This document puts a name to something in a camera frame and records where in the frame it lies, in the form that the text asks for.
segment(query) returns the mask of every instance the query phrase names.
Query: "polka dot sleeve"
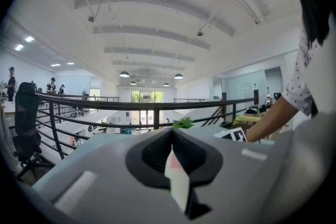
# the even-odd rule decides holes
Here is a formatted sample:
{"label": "polka dot sleeve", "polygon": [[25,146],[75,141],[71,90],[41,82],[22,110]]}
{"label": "polka dot sleeve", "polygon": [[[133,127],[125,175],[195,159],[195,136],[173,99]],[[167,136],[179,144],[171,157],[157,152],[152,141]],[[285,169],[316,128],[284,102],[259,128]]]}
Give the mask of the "polka dot sleeve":
{"label": "polka dot sleeve", "polygon": [[305,82],[302,80],[303,71],[309,64],[308,42],[306,32],[302,26],[300,28],[300,44],[293,77],[283,91],[282,96],[295,108],[309,116],[312,103],[311,95]]}

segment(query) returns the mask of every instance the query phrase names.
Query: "office chair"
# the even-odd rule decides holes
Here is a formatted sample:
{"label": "office chair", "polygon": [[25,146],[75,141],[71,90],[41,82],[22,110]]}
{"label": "office chair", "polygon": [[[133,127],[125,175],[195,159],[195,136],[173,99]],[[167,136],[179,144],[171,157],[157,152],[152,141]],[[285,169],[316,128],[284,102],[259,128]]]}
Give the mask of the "office chair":
{"label": "office chair", "polygon": [[35,127],[36,113],[39,104],[39,97],[34,93],[34,85],[23,82],[15,95],[15,132],[13,138],[16,152],[15,156],[21,162],[22,171],[17,175],[20,179],[27,171],[31,170],[33,177],[37,180],[34,169],[36,167],[53,167],[50,163],[37,163],[40,161],[39,154],[41,136]]}

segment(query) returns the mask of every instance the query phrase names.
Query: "person wearing cap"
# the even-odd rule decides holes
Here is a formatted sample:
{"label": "person wearing cap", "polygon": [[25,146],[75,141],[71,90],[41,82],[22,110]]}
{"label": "person wearing cap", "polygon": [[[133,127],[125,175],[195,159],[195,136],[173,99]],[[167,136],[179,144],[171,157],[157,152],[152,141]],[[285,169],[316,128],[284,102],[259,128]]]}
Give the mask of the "person wearing cap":
{"label": "person wearing cap", "polygon": [[37,92],[37,86],[36,86],[36,84],[34,83],[33,80],[32,80],[32,84],[34,84],[34,91]]}
{"label": "person wearing cap", "polygon": [[7,95],[8,95],[8,100],[9,102],[12,102],[13,101],[13,97],[14,97],[14,92],[15,92],[15,77],[14,77],[14,67],[11,67],[8,69],[9,70],[9,76],[10,76],[10,79],[8,81],[8,85],[5,87],[7,88]]}
{"label": "person wearing cap", "polygon": [[46,93],[55,93],[56,85],[55,85],[55,78],[51,78],[50,83],[47,84]]}
{"label": "person wearing cap", "polygon": [[62,84],[61,88],[59,88],[58,94],[64,94],[63,88],[65,88],[64,84]]}
{"label": "person wearing cap", "polygon": [[283,127],[298,111],[302,111],[307,116],[318,113],[302,75],[317,55],[321,54],[324,46],[335,45],[334,36],[331,33],[336,31],[336,1],[300,0],[300,3],[302,20],[293,77],[277,102],[257,124],[247,131],[246,137],[249,142],[258,141]]}

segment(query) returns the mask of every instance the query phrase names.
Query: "forearm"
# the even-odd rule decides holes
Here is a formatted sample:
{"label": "forearm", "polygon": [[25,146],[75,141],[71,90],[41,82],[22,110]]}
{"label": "forearm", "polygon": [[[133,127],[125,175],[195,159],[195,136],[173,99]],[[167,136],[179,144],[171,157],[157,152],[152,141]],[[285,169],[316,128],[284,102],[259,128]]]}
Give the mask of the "forearm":
{"label": "forearm", "polygon": [[247,131],[247,141],[255,142],[270,135],[283,127],[297,112],[294,106],[280,97],[265,116]]}

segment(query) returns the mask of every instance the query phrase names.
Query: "curved ceiling beam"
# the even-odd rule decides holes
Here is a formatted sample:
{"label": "curved ceiling beam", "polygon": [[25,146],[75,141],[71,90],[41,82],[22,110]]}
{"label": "curved ceiling beam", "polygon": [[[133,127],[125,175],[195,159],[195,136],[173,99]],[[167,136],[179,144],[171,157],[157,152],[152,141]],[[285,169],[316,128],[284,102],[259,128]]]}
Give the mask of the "curved ceiling beam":
{"label": "curved ceiling beam", "polygon": [[[104,34],[118,34],[119,33],[119,34],[147,35],[147,36],[161,37],[161,38],[176,40],[182,43],[196,46],[204,50],[209,50],[210,48],[210,44],[205,43],[201,40],[197,40],[197,39],[188,40],[187,36],[183,36],[180,34],[168,32],[164,30],[156,31],[155,29],[141,27],[141,26],[123,26],[122,28],[120,28],[120,26],[101,26],[100,28]],[[99,27],[94,27],[93,33],[101,34]]]}
{"label": "curved ceiling beam", "polygon": [[[200,9],[199,7],[192,6],[190,3],[184,2],[182,0],[88,0],[90,6],[99,5],[100,3],[137,3],[137,4],[146,4],[154,5],[159,7],[165,7],[178,11],[184,14],[187,14],[191,17],[195,17],[204,22],[208,22],[209,25],[218,28],[226,36],[233,37],[234,29],[228,23],[223,20],[216,19],[216,17],[210,17],[207,11]],[[75,0],[74,9],[80,9],[87,7],[86,0]]]}
{"label": "curved ceiling beam", "polygon": [[131,48],[128,47],[125,49],[124,47],[105,47],[104,52],[106,54],[134,54],[134,55],[152,55],[170,59],[177,59],[180,61],[186,62],[194,62],[195,58],[185,55],[178,55],[176,58],[176,54],[171,54],[170,52],[155,50],[152,51],[151,49],[140,49],[140,48]]}
{"label": "curved ceiling beam", "polygon": [[148,68],[159,68],[159,69],[170,69],[170,70],[176,70],[176,71],[184,71],[184,67],[177,67],[177,66],[170,66],[167,68],[167,65],[158,65],[155,63],[149,63],[149,62],[130,62],[130,61],[116,61],[114,60],[112,62],[114,66],[118,66],[122,64],[123,66],[131,66],[131,67],[148,67]]}

